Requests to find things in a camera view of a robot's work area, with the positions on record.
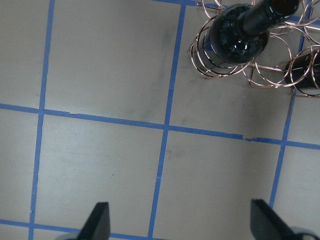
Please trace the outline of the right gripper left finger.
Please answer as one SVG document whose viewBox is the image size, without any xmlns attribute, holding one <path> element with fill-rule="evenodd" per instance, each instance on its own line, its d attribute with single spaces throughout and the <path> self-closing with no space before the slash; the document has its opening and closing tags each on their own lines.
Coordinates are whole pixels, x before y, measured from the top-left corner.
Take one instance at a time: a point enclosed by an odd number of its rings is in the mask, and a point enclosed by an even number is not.
<svg viewBox="0 0 320 240">
<path fill-rule="evenodd" d="M 98 202 L 80 233 L 78 240 L 108 240 L 111 234 L 110 210 L 108 202 Z"/>
</svg>

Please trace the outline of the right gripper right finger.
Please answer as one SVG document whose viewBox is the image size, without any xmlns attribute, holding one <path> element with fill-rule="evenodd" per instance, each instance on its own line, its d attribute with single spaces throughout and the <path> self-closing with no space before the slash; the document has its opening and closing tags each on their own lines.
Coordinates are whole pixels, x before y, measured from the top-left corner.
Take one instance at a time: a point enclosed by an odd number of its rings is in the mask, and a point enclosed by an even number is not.
<svg viewBox="0 0 320 240">
<path fill-rule="evenodd" d="M 300 239 L 263 199 L 250 202 L 250 231 L 255 240 Z"/>
</svg>

